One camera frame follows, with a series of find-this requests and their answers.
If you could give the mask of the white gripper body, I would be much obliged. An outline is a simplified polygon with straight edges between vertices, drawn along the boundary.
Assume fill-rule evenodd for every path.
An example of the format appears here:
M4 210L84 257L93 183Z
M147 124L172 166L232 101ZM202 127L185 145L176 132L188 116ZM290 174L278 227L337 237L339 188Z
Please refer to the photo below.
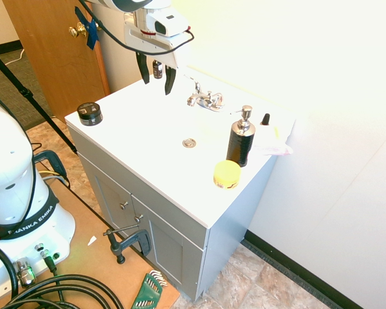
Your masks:
M171 51L179 44L179 35L166 37L158 33L144 34L136 27L133 14L124 13L124 41L130 48L171 68L179 68L179 55L176 51Z

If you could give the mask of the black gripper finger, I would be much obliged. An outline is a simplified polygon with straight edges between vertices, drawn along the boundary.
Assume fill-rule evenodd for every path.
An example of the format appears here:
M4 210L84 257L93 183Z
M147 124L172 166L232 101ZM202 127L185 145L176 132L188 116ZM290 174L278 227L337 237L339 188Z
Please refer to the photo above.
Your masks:
M171 68L170 66L165 67L166 81L165 81L165 94L169 95L171 93L174 81L176 79L176 69Z
M136 52L136 61L138 64L139 72L142 76L142 80L145 84L150 81L150 73L147 65L147 56L143 53Z

